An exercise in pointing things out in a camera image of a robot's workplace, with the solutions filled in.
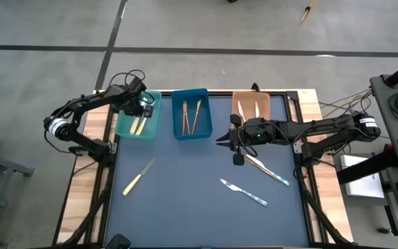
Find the dark blue table surface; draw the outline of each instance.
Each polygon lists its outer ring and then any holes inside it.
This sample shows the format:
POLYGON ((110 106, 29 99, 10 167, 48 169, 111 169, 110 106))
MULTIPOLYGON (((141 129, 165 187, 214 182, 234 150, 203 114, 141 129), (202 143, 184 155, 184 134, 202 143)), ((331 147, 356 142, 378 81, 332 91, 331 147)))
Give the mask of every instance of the dark blue table surface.
MULTIPOLYGON (((258 159, 287 179, 289 187, 249 163, 235 166, 233 153, 215 145, 230 126, 231 97, 210 97, 210 108, 210 138, 176 140, 171 99, 165 98, 155 140, 120 139, 106 242, 119 233, 132 247, 308 245, 291 147, 256 147, 258 159), (153 157, 152 168, 123 196, 153 157), (268 206, 231 191, 219 178, 268 206)), ((272 119, 286 120, 282 97, 271 98, 271 112, 272 119)))

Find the teal plastic tray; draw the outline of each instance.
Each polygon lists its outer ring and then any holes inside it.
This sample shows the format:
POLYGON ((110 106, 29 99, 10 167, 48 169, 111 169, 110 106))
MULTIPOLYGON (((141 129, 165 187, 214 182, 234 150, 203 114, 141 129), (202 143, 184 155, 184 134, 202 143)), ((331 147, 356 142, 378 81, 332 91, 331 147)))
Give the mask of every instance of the teal plastic tray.
MULTIPOLYGON (((159 123, 159 114, 161 110, 161 93, 159 91, 147 91, 148 94, 151 94, 155 98, 155 104, 153 109, 153 115, 151 118, 147 118, 144 128, 140 135, 130 134, 131 126, 133 125, 133 121, 137 117, 126 116, 123 111, 119 113, 119 118, 117 119, 116 124, 116 134, 123 138, 132 138, 132 139, 140 139, 140 140, 154 140, 156 135, 156 129, 158 128, 159 123)), ((143 93, 142 97, 146 97, 148 101, 151 101, 151 98, 148 94, 143 93)), ((136 131, 139 129, 139 126, 143 122, 144 117, 142 116, 138 122, 136 127, 136 131)))

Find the tan plastic tray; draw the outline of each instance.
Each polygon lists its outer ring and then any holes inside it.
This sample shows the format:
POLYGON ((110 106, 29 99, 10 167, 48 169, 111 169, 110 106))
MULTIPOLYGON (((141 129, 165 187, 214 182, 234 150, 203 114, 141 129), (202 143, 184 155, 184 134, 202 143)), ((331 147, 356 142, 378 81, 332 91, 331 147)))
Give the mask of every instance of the tan plastic tray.
POLYGON ((259 107, 259 118, 269 120, 270 105, 268 93, 234 91, 231 113, 239 114, 238 101, 243 109, 245 120, 256 117, 256 101, 259 107))

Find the knife with blue handle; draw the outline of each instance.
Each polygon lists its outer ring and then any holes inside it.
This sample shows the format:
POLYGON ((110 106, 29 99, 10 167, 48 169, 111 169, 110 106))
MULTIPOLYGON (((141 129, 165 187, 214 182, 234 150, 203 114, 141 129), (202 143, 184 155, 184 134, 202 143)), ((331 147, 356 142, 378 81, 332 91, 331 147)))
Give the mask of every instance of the knife with blue handle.
POLYGON ((223 184, 225 184, 227 187, 229 187, 231 190, 242 192, 242 193, 248 195, 249 197, 251 197, 253 200, 259 202, 259 203, 262 204, 262 205, 264 205, 265 207, 268 205, 268 202, 264 201, 263 199, 260 199, 260 198, 258 198, 257 196, 254 196, 254 195, 250 194, 249 192, 246 192, 245 190, 242 190, 241 188, 236 187, 235 185, 233 185, 233 184, 227 182, 226 180, 224 180, 224 179, 221 178, 220 181, 221 181, 223 184))

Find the white paper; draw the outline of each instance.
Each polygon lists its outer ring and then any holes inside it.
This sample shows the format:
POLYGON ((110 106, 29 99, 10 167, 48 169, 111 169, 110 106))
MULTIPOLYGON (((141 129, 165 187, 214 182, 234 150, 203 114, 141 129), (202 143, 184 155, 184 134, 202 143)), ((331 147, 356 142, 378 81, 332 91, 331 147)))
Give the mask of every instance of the white paper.
MULTIPOLYGON (((356 165, 357 163, 367 160, 358 156, 347 156, 342 155, 340 157, 342 168, 356 165)), ((359 180, 347 183, 346 194, 352 196, 368 196, 376 198, 385 198, 383 190, 381 188, 379 174, 373 174, 371 176, 360 178, 359 180)))

